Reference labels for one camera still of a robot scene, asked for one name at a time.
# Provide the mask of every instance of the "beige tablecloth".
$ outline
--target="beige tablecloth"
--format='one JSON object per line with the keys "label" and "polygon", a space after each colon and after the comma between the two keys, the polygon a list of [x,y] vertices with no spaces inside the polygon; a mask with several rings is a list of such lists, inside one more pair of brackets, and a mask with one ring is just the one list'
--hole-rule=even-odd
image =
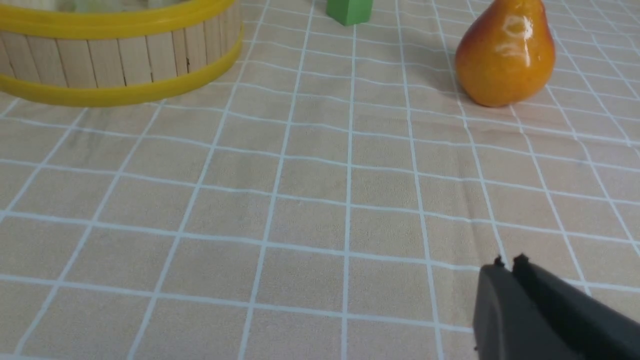
{"label": "beige tablecloth", "polygon": [[243,4],[191,94],[0,97],[0,354],[473,359],[478,269],[521,252],[640,320],[637,0],[547,1],[556,71],[494,110],[451,73],[484,1]]}

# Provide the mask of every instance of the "wooden basket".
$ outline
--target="wooden basket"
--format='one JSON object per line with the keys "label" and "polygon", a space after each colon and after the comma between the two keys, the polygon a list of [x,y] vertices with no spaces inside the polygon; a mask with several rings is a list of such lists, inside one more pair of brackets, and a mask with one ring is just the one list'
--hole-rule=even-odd
{"label": "wooden basket", "polygon": [[0,5],[0,90],[65,106],[156,101],[220,77],[242,38],[240,0],[97,14]]}

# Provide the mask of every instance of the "green block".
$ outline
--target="green block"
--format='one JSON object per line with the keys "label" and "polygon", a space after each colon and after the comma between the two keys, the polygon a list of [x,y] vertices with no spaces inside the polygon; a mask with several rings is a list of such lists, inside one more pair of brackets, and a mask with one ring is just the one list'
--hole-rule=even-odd
{"label": "green block", "polygon": [[327,0],[326,14],[344,26],[369,21],[373,0]]}

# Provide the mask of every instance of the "yellow plastic band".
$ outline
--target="yellow plastic band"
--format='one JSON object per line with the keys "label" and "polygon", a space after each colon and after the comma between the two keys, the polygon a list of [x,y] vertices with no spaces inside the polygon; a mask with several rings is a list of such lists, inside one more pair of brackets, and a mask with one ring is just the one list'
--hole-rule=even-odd
{"label": "yellow plastic band", "polygon": [[139,104],[185,94],[219,78],[240,57],[244,27],[231,50],[206,67],[173,79],[120,88],[62,88],[30,83],[0,74],[0,91],[33,102],[75,107],[109,107]]}
{"label": "yellow plastic band", "polygon": [[122,13],[50,12],[0,4],[0,31],[80,40],[143,37],[212,19],[233,1],[190,0],[165,8]]}

